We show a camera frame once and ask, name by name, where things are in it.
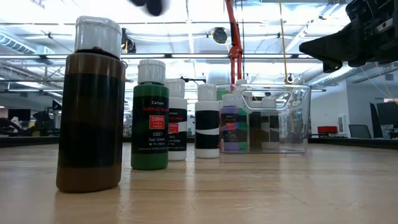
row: purple paint bottle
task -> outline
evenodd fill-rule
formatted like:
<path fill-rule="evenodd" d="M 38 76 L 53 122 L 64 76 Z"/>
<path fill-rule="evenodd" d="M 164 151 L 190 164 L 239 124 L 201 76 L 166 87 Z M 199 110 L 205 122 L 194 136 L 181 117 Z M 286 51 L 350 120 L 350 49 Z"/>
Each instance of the purple paint bottle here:
<path fill-rule="evenodd" d="M 223 107 L 221 109 L 223 152 L 239 152 L 238 102 L 235 94 L 223 95 Z"/>

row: black blurry object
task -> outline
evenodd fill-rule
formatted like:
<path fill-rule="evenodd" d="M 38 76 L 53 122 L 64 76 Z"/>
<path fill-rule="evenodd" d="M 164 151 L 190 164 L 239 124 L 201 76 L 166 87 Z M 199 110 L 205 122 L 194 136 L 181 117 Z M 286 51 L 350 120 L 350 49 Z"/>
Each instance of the black blurry object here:
<path fill-rule="evenodd" d="M 398 60 L 398 0 L 354 0 L 346 7 L 351 22 L 341 31 L 300 45 L 300 51 L 323 62 L 324 72 L 334 72 L 348 62 Z"/>
<path fill-rule="evenodd" d="M 165 10 L 165 0 L 129 0 L 135 6 L 144 6 L 149 14 L 160 16 Z"/>

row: green paint bottle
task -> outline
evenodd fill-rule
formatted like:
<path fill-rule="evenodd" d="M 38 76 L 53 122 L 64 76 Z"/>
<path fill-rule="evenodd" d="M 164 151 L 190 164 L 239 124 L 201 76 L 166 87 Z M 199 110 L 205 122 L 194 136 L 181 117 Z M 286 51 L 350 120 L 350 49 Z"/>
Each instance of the green paint bottle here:
<path fill-rule="evenodd" d="M 132 101 L 131 167 L 164 169 L 168 163 L 169 89 L 165 63 L 141 60 Z"/>

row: brown paint bottle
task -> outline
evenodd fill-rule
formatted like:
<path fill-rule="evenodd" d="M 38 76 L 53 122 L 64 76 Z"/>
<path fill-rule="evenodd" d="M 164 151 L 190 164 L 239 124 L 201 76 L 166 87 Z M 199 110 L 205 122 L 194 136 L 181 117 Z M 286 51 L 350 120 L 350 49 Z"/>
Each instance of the brown paint bottle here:
<path fill-rule="evenodd" d="M 125 64 L 121 29 L 109 19 L 79 17 L 67 57 L 57 187 L 94 192 L 121 178 Z"/>

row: wooden table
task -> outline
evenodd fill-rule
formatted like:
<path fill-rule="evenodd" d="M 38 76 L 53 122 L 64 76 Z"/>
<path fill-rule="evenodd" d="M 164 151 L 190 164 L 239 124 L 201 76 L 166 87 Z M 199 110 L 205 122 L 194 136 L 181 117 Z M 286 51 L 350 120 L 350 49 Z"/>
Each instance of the wooden table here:
<path fill-rule="evenodd" d="M 0 149 L 0 223 L 397 223 L 398 151 L 311 144 L 305 155 L 222 155 L 131 170 L 64 194 L 57 145 Z"/>

